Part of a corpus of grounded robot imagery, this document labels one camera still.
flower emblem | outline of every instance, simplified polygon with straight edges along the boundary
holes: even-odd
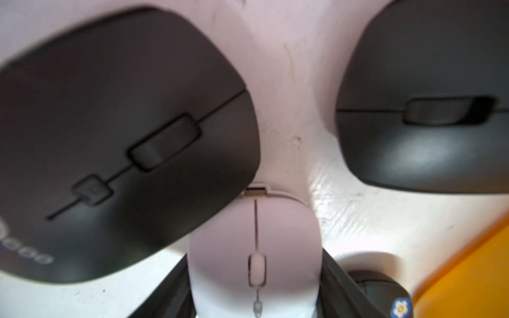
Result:
[[[406,318],[411,311],[412,305],[408,298],[396,298],[392,303],[390,316],[392,318]]]

mouse shell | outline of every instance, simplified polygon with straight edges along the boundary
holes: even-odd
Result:
[[[68,27],[0,61],[0,270],[52,283],[175,242],[260,161],[245,83],[184,18],[140,7]]]
[[[508,16],[507,1],[404,0],[373,18],[336,103],[354,175],[419,192],[509,192]]]
[[[233,201],[191,233],[188,270],[196,312],[207,317],[253,317],[256,288],[249,287],[248,258],[266,257],[260,289],[262,317],[312,317],[322,267],[318,220],[291,197],[257,196]]]

scroll wheel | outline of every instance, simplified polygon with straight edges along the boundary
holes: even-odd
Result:
[[[262,287],[267,277],[267,258],[265,255],[256,252],[248,259],[249,286]]]

printed logo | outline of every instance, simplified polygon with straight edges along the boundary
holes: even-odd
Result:
[[[390,316],[392,318],[406,318],[412,311],[412,304],[408,298],[396,298],[392,303]]]
[[[9,237],[7,223],[0,217],[0,247],[17,252],[20,257],[33,259],[41,265],[53,263],[54,257],[49,254],[41,254],[32,246],[25,246],[20,239]]]

scuff mark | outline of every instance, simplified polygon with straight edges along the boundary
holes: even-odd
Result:
[[[290,60],[290,74],[292,75],[292,80],[295,81],[295,71],[293,69],[293,57],[290,53],[290,50],[288,50],[288,46],[285,43],[283,43],[283,48],[285,49],[286,53],[288,54],[288,59]]]
[[[214,14],[212,14],[212,25],[214,25],[216,23],[216,19],[217,19],[217,12],[214,11]]]
[[[302,145],[302,137],[301,136],[293,136],[292,144],[297,148],[297,150],[299,150],[300,146]]]

